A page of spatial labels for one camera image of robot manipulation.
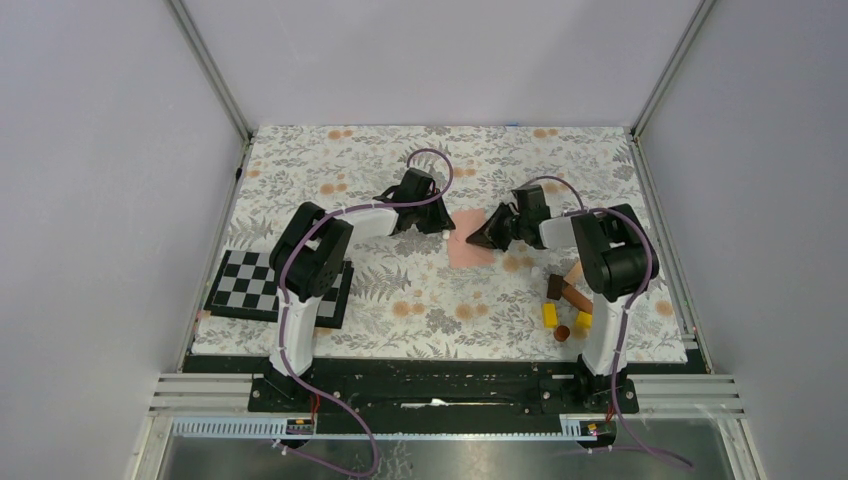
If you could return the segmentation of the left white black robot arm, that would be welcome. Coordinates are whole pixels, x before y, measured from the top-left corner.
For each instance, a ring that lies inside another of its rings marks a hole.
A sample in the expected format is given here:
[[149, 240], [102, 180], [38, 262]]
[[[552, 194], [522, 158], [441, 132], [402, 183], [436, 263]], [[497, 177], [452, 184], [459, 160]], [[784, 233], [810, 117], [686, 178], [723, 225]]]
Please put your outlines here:
[[442, 195], [432, 175], [410, 168], [398, 185], [367, 203], [335, 211], [313, 202], [299, 206], [270, 256], [279, 301], [270, 361], [283, 374], [271, 395], [282, 408], [296, 411], [309, 401], [311, 387], [299, 376], [312, 365], [318, 307], [342, 272], [348, 248], [410, 228], [422, 234], [453, 230]]

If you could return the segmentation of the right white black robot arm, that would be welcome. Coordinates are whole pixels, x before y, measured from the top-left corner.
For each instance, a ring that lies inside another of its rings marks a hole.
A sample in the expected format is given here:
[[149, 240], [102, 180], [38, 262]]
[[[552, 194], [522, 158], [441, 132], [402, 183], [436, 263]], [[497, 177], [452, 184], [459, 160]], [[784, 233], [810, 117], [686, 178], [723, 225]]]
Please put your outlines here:
[[593, 324], [580, 354], [591, 373], [573, 386], [575, 402], [597, 412], [613, 398], [605, 376], [627, 364], [626, 339], [633, 304], [659, 273], [659, 260], [633, 207], [627, 203], [586, 212], [551, 213], [539, 185], [512, 191], [466, 242], [507, 251], [520, 240], [537, 250], [577, 249], [585, 282], [593, 292]]

